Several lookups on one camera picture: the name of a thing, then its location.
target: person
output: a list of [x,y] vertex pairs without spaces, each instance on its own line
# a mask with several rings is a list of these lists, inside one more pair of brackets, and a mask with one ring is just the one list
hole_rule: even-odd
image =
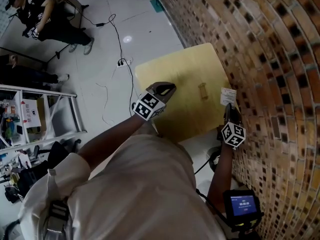
[[[222,212],[223,192],[231,186],[232,156],[232,147],[223,144],[208,193]],[[55,167],[57,188],[49,187],[50,179],[37,181],[22,203],[18,217],[26,240],[48,239],[39,234],[38,221],[48,218],[40,214],[57,193],[60,200],[67,199],[72,218],[67,239],[226,239],[214,212],[196,193],[189,154],[158,137],[138,114],[69,154]]]
[[51,87],[47,84],[57,84],[65,82],[69,79],[68,74],[58,76],[56,74],[49,74],[18,65],[17,55],[2,55],[0,56],[0,82],[3,85],[19,86],[34,88],[40,90],[50,90]]
[[17,10],[17,16],[26,25],[28,37],[44,41],[53,39],[70,44],[69,52],[77,45],[84,46],[84,55],[88,55],[95,39],[87,36],[81,29],[72,26],[66,14],[55,0],[9,0],[7,6]]

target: power outlet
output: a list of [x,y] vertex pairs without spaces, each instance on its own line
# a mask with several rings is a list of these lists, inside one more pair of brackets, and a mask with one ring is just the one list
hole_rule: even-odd
[[126,60],[126,62],[124,61],[124,60],[122,60],[122,62],[123,62],[123,65],[118,65],[118,63],[116,64],[116,67],[117,68],[122,68],[122,67],[126,67],[127,66],[127,63],[128,63],[128,65],[130,66],[130,64],[131,64],[131,60]]

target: seated person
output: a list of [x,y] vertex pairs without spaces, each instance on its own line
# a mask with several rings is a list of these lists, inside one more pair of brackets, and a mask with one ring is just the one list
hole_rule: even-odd
[[33,68],[17,65],[17,55],[0,56],[0,82],[9,86],[20,86],[41,90],[50,90],[50,86],[43,83],[57,84],[69,79],[68,74],[57,76],[35,70]]
[[84,55],[91,52],[95,39],[72,26],[55,0],[9,0],[5,9],[11,6],[18,9],[17,16],[26,25],[29,37],[71,44],[69,52],[73,52],[78,44],[84,46]]

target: white sleeve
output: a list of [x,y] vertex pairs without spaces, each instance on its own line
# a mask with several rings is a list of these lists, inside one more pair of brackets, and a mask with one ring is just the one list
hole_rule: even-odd
[[[89,164],[78,154],[70,153],[55,168],[55,182],[61,199],[69,197],[77,186],[89,179]],[[39,179],[29,190],[23,200],[18,218],[21,231],[26,240],[35,239],[41,212],[48,206],[48,175]]]

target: white shirt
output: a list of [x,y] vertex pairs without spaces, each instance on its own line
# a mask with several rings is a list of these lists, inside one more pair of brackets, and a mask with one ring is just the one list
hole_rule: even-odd
[[[226,239],[196,193],[187,155],[164,139],[132,136],[90,180],[89,165],[75,153],[55,170],[60,196],[69,196],[75,240]],[[26,240],[35,239],[46,205],[45,176],[28,192],[19,214]]]

